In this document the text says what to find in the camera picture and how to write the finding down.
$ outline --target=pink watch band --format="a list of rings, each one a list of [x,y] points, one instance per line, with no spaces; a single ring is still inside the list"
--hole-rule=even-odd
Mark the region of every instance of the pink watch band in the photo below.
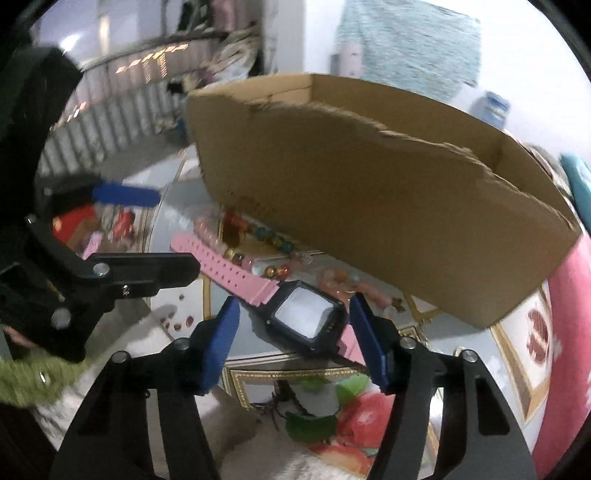
[[[193,254],[201,263],[202,273],[254,307],[267,303],[279,290],[276,280],[257,277],[247,272],[215,253],[192,233],[180,233],[175,236],[170,248],[178,253]]]

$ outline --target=smartwatch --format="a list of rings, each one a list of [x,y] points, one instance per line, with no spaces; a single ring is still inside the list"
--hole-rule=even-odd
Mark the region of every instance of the smartwatch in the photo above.
[[[258,277],[223,258],[192,233],[179,233],[170,247],[174,252],[193,254],[201,272],[249,304],[271,336],[303,352],[340,355],[365,364],[340,300],[300,280]]]

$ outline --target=cardboard box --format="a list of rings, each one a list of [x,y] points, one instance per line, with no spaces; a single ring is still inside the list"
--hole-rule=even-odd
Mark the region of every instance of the cardboard box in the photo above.
[[[420,95],[278,75],[193,92],[189,116],[215,201],[475,326],[519,305],[580,235],[517,142]]]

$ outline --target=watch screen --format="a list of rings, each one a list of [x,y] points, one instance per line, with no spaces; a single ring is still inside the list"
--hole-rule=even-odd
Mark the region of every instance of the watch screen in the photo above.
[[[275,312],[275,318],[306,338],[315,338],[334,305],[306,288],[297,287]]]

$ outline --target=green cloth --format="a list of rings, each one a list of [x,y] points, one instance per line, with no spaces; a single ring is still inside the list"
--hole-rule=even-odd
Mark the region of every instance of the green cloth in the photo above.
[[[0,403],[32,407],[53,403],[64,388],[74,384],[88,361],[71,364],[46,353],[31,353],[22,360],[0,359]]]

